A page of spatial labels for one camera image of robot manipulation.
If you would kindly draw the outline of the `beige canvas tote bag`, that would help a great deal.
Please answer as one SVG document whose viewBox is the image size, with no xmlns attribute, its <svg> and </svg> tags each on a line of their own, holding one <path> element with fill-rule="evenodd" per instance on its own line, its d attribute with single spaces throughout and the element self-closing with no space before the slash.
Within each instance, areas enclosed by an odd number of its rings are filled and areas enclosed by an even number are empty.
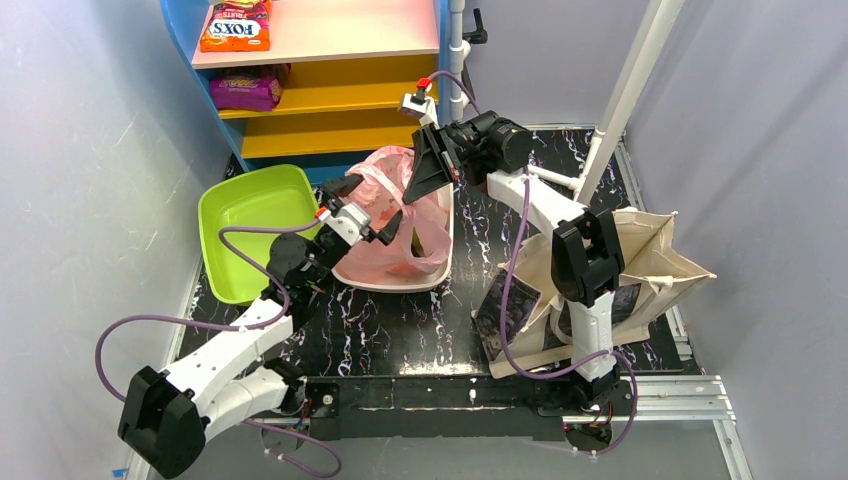
<svg viewBox="0 0 848 480">
<path fill-rule="evenodd" d="M 625 270 L 612 301 L 612 336 L 614 344 L 622 345 L 647 339 L 650 322 L 715 276 L 673 249 L 674 214 L 627 207 L 613 215 Z M 502 352 L 503 305 L 508 309 L 509 351 L 522 369 L 531 370 L 572 355 L 571 318 L 551 279 L 551 258 L 550 242 L 543 235 L 523 240 L 508 301 L 502 299 L 509 266 L 503 263 L 472 312 L 490 374 L 495 378 L 515 372 Z"/>
</svg>

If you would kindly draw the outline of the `orange Fox's candy bag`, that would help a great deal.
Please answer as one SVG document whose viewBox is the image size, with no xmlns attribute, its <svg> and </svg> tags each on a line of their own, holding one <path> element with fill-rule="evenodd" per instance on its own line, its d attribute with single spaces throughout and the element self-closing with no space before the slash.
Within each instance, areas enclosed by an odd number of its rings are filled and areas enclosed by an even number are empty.
<svg viewBox="0 0 848 480">
<path fill-rule="evenodd" d="M 271 47 L 270 0 L 217 1 L 199 39 L 199 50 L 211 52 L 268 51 Z"/>
</svg>

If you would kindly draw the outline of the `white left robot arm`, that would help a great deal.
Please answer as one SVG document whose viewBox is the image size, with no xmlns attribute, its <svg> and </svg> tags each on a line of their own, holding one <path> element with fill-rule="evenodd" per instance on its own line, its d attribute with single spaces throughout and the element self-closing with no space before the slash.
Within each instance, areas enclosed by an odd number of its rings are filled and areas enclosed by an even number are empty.
<svg viewBox="0 0 848 480">
<path fill-rule="evenodd" d="M 183 474 L 220 433 L 303 393 L 306 379 L 296 366 L 258 362 L 305 324 L 323 281 L 354 246 L 394 240 L 403 211 L 374 229 L 349 198 L 362 181 L 354 174 L 325 182 L 315 218 L 303 226 L 258 228 L 275 237 L 269 262 L 259 269 L 269 284 L 231 324 L 207 324 L 216 333 L 211 340 L 161 369 L 143 367 L 124 394 L 102 382 L 123 403 L 119 438 L 162 478 Z M 251 364 L 258 365 L 246 374 Z"/>
</svg>

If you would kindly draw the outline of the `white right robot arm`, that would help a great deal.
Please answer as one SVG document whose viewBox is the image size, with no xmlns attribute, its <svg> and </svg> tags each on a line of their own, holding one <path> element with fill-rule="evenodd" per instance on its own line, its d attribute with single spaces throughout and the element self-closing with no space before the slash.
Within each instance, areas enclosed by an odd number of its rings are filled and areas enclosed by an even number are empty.
<svg viewBox="0 0 848 480">
<path fill-rule="evenodd" d="M 569 367 L 544 377 L 566 377 L 582 402 L 605 401 L 619 382 L 612 304 L 625 268 L 612 212 L 570 200 L 531 173 L 532 133 L 493 111 L 444 127 L 423 125 L 412 141 L 404 203 L 456 182 L 464 170 L 469 184 L 520 212 L 521 231 L 533 225 L 549 240 L 551 279 L 570 315 L 572 356 Z"/>
</svg>

